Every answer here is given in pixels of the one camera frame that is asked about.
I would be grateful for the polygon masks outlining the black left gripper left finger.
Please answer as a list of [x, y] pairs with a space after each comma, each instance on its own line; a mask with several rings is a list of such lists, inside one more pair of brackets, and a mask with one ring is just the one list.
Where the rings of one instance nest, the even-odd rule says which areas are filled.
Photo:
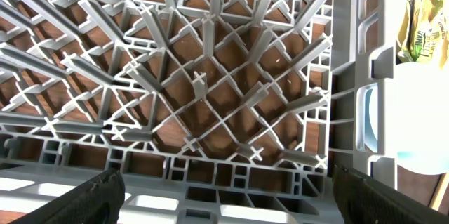
[[125, 191], [120, 171], [110, 168], [13, 222], [117, 223], [125, 201]]

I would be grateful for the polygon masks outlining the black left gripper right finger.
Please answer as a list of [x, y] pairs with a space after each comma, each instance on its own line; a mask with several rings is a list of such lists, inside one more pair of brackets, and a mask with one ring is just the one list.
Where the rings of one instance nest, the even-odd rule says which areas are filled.
[[346, 166], [333, 173], [333, 196], [345, 223], [448, 224], [448, 216]]

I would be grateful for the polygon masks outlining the light blue bowl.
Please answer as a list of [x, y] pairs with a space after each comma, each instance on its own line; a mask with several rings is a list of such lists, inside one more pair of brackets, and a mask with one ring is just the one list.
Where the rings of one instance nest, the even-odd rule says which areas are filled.
[[356, 66], [355, 167], [391, 158], [424, 175], [448, 172], [448, 72], [407, 62], [389, 65], [378, 77]]

